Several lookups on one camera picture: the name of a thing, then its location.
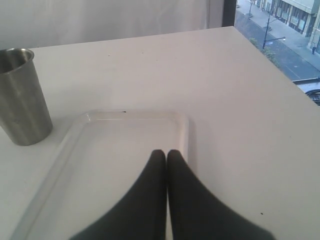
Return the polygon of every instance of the sidewalk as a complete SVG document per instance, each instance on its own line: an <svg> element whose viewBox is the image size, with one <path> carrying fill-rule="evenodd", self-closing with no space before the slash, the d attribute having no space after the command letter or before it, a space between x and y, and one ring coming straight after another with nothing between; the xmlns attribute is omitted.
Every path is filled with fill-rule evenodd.
<svg viewBox="0 0 320 240"><path fill-rule="evenodd" d="M240 6L237 8L239 12L242 14L249 13L249 0L238 0L237 4ZM252 4L251 13L253 17L250 19L254 23L262 28L267 26L269 17L267 12L261 11L256 5ZM271 16L270 22L275 19L276 18ZM271 27L271 31L268 31L269 34L273 35L275 38L286 37L285 41L282 41L282 43L320 71L320 56L318 54L312 55L311 49L307 47L310 40L309 37L302 36L299 32L279 20L275 20L270 23L269 26Z"/></svg>

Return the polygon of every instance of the road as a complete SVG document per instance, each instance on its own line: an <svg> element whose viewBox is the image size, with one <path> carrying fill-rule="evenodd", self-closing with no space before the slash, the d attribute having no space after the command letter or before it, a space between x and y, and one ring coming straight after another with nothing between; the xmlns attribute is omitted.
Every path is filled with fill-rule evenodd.
<svg viewBox="0 0 320 240"><path fill-rule="evenodd" d="M266 31L259 25L244 16L241 12L236 11L235 28L241 32L247 39L254 38L258 42L259 49L262 49ZM275 37L268 33L268 39ZM273 41L272 45L267 46L275 53L275 58L280 65L280 70L291 80L311 79L320 76L320 71L293 50L282 43L282 40Z"/></svg>

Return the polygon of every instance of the clear plastic tray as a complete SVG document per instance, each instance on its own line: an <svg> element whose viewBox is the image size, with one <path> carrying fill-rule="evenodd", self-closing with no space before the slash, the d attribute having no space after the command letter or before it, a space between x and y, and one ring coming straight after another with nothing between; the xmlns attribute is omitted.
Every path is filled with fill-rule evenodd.
<svg viewBox="0 0 320 240"><path fill-rule="evenodd" d="M188 159L185 116L159 111L91 111L78 117L11 240L68 240L126 194L154 149ZM167 239L172 239L167 216Z"/></svg>

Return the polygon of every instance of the white table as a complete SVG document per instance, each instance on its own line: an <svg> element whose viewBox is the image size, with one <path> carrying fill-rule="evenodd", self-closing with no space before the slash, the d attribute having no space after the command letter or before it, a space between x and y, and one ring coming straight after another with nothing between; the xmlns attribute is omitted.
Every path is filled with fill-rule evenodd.
<svg viewBox="0 0 320 240"><path fill-rule="evenodd" d="M235 28L34 52L54 130L29 147L0 130L0 239L71 120L92 109L186 113L190 165L217 197L279 240L319 239L320 109Z"/></svg>

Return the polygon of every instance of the stainless steel cup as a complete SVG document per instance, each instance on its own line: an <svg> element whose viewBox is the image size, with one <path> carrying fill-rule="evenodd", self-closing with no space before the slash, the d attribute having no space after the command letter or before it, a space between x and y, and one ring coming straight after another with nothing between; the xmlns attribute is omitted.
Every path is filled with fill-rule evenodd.
<svg viewBox="0 0 320 240"><path fill-rule="evenodd" d="M21 146L40 142L53 128L33 59L28 49L0 50L0 125Z"/></svg>

